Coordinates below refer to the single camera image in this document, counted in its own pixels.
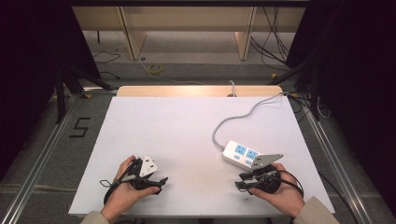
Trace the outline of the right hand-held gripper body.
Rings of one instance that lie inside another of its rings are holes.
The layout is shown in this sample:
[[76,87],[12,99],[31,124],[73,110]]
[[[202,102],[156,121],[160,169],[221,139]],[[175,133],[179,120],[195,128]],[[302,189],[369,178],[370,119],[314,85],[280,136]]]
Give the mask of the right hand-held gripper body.
[[282,157],[282,154],[257,156],[251,165],[253,178],[256,179],[257,182],[253,183],[251,187],[247,188],[247,190],[255,188],[266,193],[275,193],[280,188],[280,173],[274,167],[273,162],[281,159]]

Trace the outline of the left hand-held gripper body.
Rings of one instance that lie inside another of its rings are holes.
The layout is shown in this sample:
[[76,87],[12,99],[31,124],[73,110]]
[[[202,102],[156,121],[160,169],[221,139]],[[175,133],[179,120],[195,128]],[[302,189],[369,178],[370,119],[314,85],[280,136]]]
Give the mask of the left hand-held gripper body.
[[127,180],[135,189],[158,187],[158,182],[149,180],[157,170],[158,167],[153,159],[149,155],[146,155],[143,159],[137,158],[133,160],[127,169]]

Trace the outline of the person's right hand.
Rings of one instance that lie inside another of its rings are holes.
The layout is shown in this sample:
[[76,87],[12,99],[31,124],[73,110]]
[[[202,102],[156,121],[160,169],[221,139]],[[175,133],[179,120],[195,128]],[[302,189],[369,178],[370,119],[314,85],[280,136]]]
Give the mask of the person's right hand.
[[[283,180],[297,185],[296,179],[286,171],[286,168],[281,163],[274,163],[273,165],[280,172]],[[304,197],[297,188],[286,182],[282,183],[278,191],[273,194],[255,188],[252,188],[249,192],[267,201],[284,215],[295,218],[304,205]]]

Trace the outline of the person's left hand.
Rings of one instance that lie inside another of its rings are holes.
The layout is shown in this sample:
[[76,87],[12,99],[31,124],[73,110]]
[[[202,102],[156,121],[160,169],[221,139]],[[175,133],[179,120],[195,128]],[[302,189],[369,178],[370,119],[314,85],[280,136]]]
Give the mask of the person's left hand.
[[149,188],[137,190],[129,183],[121,183],[108,197],[100,213],[109,221],[109,224],[113,224],[120,215],[149,195],[152,195]]

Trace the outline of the white power strip blue sockets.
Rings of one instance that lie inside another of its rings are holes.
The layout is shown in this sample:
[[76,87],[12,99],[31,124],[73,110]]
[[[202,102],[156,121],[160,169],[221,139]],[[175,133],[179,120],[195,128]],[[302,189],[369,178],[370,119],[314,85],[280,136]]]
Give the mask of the white power strip blue sockets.
[[236,143],[235,141],[229,141],[220,155],[224,160],[246,171],[250,171],[253,161],[256,157],[260,156],[261,153]]

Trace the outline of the black metal stand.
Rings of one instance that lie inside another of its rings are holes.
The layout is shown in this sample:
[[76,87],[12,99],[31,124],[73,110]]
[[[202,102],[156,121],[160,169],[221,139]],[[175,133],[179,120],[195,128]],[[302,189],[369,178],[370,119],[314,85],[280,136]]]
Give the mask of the black metal stand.
[[75,66],[60,68],[55,74],[55,90],[58,107],[57,123],[63,120],[66,113],[64,88],[69,89],[72,94],[82,94],[83,87],[79,81],[80,78],[86,79],[104,90],[111,90],[111,86],[106,84],[99,77],[94,77]]
[[308,88],[310,90],[310,108],[313,117],[319,120],[319,110],[318,110],[318,74],[314,63],[310,59],[306,59],[300,65],[291,69],[285,75],[280,78],[270,82],[270,85],[277,85],[281,82],[298,75],[298,80],[296,81],[295,88],[300,89],[302,87]]

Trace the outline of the black curtain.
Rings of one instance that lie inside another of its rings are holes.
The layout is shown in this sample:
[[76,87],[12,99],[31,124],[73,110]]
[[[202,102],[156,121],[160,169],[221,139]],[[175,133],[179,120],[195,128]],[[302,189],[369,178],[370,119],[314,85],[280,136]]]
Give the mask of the black curtain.
[[290,49],[396,217],[396,0],[309,0]]
[[50,0],[0,0],[0,180],[53,94],[56,73],[99,77],[73,8]]

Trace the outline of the light wooden shelf unit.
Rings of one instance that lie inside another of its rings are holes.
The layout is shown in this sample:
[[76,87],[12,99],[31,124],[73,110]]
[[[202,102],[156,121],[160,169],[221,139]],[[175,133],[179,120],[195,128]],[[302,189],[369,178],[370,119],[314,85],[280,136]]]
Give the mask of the light wooden shelf unit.
[[244,61],[251,34],[294,33],[303,7],[74,7],[83,31],[122,31],[130,58],[139,57],[148,31],[233,32]]

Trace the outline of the aluminium floor rail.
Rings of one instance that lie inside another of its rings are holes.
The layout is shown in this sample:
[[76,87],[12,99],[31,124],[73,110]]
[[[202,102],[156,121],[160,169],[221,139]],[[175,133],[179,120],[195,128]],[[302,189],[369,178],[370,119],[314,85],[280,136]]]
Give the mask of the aluminium floor rail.
[[368,210],[353,185],[351,179],[347,175],[346,169],[343,167],[339,160],[334,148],[330,142],[329,137],[324,131],[322,125],[316,120],[312,112],[307,108],[304,109],[305,116],[313,129],[319,144],[332,167],[332,171],[336,177],[336,180],[340,186],[341,191],[344,193],[344,199],[347,206],[350,208],[351,213],[356,218],[358,224],[374,224],[373,220],[368,214]]
[[29,198],[34,192],[36,183],[42,175],[52,152],[56,148],[61,138],[61,135],[64,132],[64,128],[67,122],[70,120],[70,115],[74,111],[74,107],[78,103],[79,98],[79,95],[70,96],[69,100],[67,101],[66,112],[64,116],[60,119],[60,121],[55,123],[55,126],[50,133],[46,145],[43,146],[39,156],[35,160],[34,165],[30,168],[28,176],[26,176],[25,180],[16,191],[16,196],[10,203],[7,211],[5,212],[5,216],[0,219],[1,224],[17,223],[25,205],[27,204]]

